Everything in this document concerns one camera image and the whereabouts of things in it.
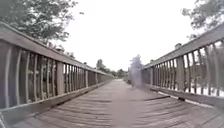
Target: wooden boardwalk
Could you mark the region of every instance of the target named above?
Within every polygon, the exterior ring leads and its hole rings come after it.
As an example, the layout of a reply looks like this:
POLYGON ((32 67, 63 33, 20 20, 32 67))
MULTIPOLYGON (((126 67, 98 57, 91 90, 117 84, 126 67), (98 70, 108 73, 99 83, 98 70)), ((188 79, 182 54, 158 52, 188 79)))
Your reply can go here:
POLYGON ((15 128, 224 128, 224 111, 114 80, 15 128))

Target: wooden bridge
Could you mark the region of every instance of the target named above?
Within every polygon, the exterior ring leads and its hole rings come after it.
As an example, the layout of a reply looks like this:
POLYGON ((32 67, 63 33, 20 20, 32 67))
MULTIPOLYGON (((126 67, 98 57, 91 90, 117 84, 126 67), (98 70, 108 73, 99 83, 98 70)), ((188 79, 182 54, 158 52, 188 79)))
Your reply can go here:
POLYGON ((224 128, 224 24, 123 80, 0 24, 2 128, 224 128))

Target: railing post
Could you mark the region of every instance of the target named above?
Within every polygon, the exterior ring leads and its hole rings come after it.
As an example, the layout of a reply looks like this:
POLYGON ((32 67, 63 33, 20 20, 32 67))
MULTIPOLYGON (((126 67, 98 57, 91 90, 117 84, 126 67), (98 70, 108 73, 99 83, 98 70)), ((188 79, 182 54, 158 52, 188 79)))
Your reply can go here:
POLYGON ((58 95, 64 93, 64 72, 63 72, 63 63, 57 62, 57 89, 58 95))
POLYGON ((96 84, 98 84, 98 77, 97 77, 97 73, 95 73, 95 81, 96 81, 96 84))
POLYGON ((185 90, 184 57, 180 56, 176 60, 177 60, 177 83, 178 83, 178 90, 184 91, 185 90))
POLYGON ((89 83, 88 83, 88 70, 85 70, 85 81, 86 81, 86 87, 89 87, 89 83))
POLYGON ((154 74, 153 74, 153 67, 152 68, 149 68, 149 76, 150 76, 150 84, 153 84, 154 81, 153 81, 153 77, 154 77, 154 74))

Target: walkway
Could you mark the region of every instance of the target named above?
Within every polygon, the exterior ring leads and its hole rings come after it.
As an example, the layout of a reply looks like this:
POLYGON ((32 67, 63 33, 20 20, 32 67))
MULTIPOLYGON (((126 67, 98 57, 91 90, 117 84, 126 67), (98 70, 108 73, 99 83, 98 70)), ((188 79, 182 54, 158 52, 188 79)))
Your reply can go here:
POLYGON ((224 128, 224 113, 114 80, 15 128, 224 128))

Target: tree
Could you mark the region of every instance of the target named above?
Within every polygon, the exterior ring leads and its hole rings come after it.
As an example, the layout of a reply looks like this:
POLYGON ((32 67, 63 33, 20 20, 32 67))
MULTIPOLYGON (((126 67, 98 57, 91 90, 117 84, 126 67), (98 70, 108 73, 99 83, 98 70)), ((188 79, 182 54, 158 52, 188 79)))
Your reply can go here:
POLYGON ((99 59, 96 63, 96 68, 101 70, 101 69, 105 69, 105 66, 103 64, 103 60, 102 59, 99 59))
POLYGON ((71 0, 1 0, 0 21, 43 42, 65 41, 65 27, 77 3, 71 0))
POLYGON ((193 29, 209 30, 223 21, 224 0, 196 0, 194 9, 182 10, 184 16, 189 16, 193 29))
POLYGON ((137 55, 131 60, 131 66, 128 69, 129 77, 131 83, 133 85, 141 85, 142 84, 142 63, 140 55, 137 55))
POLYGON ((117 71, 117 76, 119 77, 119 78, 123 78, 124 76, 125 76, 125 71, 123 71, 123 69, 119 69, 118 71, 117 71))

